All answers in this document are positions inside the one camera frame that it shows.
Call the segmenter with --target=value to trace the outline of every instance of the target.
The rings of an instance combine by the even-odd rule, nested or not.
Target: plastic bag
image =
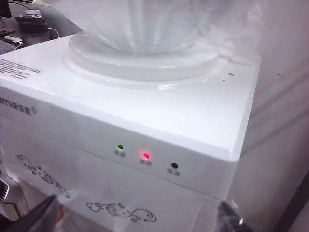
[[[46,0],[101,41],[120,50],[165,53],[196,40],[237,49],[259,40],[259,0]]]

